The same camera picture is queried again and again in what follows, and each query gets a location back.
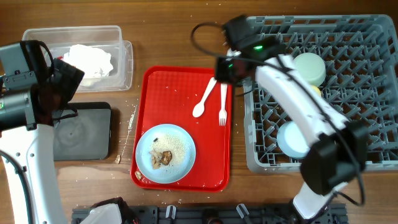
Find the white napkin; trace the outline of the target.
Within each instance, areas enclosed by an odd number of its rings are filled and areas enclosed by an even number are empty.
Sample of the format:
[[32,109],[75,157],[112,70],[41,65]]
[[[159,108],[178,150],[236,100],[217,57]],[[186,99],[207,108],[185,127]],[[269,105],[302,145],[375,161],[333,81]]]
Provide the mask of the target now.
[[82,70],[85,78],[107,77],[113,70],[111,54],[96,47],[76,44],[63,55],[66,63]]

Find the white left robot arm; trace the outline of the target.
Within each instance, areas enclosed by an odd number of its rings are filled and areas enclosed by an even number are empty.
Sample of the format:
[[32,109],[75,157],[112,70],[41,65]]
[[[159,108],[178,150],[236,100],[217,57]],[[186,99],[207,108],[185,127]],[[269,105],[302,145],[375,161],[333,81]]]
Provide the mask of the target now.
[[66,223],[53,161],[54,124],[70,109],[84,73],[48,47],[22,40],[1,47],[1,158],[16,223]]

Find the light blue bowl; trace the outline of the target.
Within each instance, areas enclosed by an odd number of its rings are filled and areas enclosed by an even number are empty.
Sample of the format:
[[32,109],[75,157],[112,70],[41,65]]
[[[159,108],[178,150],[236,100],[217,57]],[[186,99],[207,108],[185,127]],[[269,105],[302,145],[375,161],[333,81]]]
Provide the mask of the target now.
[[293,122],[284,123],[277,132],[277,145],[280,150],[291,158],[304,158],[310,148],[299,127]]

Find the green bowl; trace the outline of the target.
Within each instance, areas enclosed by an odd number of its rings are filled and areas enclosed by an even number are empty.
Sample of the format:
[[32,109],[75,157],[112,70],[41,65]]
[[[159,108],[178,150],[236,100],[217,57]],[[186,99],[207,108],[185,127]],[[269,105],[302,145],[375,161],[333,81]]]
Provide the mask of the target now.
[[311,85],[320,86],[326,78],[324,60],[313,53],[303,53],[294,58],[294,64],[301,76]]

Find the white plastic fork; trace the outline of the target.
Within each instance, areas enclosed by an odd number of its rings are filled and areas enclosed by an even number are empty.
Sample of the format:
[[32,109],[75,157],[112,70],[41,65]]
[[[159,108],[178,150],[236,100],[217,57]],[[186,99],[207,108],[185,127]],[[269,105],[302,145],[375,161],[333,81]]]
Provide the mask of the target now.
[[226,112],[226,95],[228,91],[228,86],[225,83],[220,85],[220,93],[221,93],[221,108],[219,112],[219,124],[220,126],[226,125],[227,112]]

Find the white plastic spoon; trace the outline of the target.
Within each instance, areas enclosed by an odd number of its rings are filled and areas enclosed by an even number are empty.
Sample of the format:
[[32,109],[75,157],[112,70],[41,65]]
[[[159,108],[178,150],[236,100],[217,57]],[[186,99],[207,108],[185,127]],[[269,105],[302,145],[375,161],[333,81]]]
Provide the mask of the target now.
[[216,85],[215,78],[214,77],[210,78],[200,102],[198,104],[196,104],[195,107],[193,108],[192,115],[194,118],[198,118],[204,113],[205,102],[206,102],[207,98],[209,97],[211,91],[215,87],[215,85]]

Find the light blue plate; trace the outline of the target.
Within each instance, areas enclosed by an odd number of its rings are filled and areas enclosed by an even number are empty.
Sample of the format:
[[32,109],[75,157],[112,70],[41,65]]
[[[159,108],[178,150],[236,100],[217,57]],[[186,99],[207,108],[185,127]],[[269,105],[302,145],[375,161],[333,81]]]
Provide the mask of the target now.
[[141,136],[133,155],[145,178],[156,184],[171,184],[191,171],[197,149],[186,130],[174,124],[160,124]]

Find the yellow cup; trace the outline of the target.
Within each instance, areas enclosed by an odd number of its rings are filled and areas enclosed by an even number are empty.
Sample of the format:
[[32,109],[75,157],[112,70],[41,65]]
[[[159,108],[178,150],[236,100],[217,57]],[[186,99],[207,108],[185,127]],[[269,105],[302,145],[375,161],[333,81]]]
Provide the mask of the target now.
[[312,85],[313,90],[317,93],[318,96],[322,96],[320,89],[317,86]]

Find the food scraps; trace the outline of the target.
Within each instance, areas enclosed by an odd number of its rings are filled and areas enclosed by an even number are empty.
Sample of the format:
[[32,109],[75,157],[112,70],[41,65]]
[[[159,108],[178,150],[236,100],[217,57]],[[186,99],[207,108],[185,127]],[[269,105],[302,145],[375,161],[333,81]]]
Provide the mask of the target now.
[[173,155],[171,151],[162,151],[159,152],[155,148],[155,143],[159,141],[158,138],[155,138],[153,140],[153,146],[152,149],[149,151],[149,154],[151,155],[151,163],[152,163],[152,168],[153,169],[159,169],[161,166],[167,166],[170,164]]

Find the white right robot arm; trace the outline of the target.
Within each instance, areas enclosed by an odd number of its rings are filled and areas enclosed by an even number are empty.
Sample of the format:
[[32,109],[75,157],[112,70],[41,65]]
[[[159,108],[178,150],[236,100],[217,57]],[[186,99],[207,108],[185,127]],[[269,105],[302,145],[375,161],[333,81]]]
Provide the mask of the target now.
[[275,36],[261,37],[246,16],[235,17],[220,29],[231,51],[215,54],[216,81],[230,85],[240,85],[244,80],[257,83],[297,124],[309,147],[300,165],[304,183],[290,201],[289,216],[280,217],[280,221],[315,221],[353,179],[358,181],[360,192],[356,206],[363,206],[367,127],[348,120],[318,96],[295,68],[286,46]]

